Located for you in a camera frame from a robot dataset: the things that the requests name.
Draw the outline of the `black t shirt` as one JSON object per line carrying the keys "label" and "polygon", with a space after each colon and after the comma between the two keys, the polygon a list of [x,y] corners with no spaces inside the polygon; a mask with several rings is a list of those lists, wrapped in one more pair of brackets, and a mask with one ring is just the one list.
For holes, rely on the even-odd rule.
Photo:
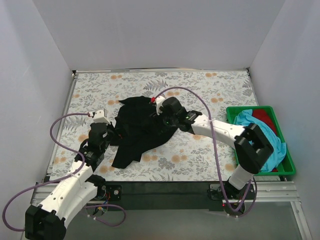
{"label": "black t shirt", "polygon": [[158,117],[152,117],[157,112],[149,97],[129,97],[119,102],[122,106],[115,117],[115,130],[120,137],[110,145],[118,147],[112,167],[125,169],[133,161],[139,162],[143,153],[168,142],[178,128],[166,127]]}

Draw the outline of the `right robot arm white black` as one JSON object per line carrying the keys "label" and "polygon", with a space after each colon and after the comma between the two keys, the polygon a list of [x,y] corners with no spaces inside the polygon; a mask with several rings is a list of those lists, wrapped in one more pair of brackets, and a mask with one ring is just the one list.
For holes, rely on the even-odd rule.
{"label": "right robot arm white black", "polygon": [[237,199],[245,192],[245,185],[260,172],[274,152],[274,148],[261,128],[251,123],[248,126],[234,125],[219,120],[210,120],[199,111],[187,111],[175,97],[153,97],[153,114],[164,126],[175,127],[182,132],[210,137],[232,147],[238,157],[238,166],[227,180],[226,192]]}

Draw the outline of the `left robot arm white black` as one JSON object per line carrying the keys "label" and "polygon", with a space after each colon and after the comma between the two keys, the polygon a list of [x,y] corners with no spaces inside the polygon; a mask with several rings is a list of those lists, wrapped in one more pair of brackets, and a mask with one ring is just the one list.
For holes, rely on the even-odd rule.
{"label": "left robot arm white black", "polygon": [[104,159],[106,149],[117,136],[110,122],[94,122],[88,138],[77,151],[66,178],[37,206],[25,213],[24,234],[28,240],[62,240],[67,227],[78,212],[91,200],[106,196],[102,177],[94,171]]}

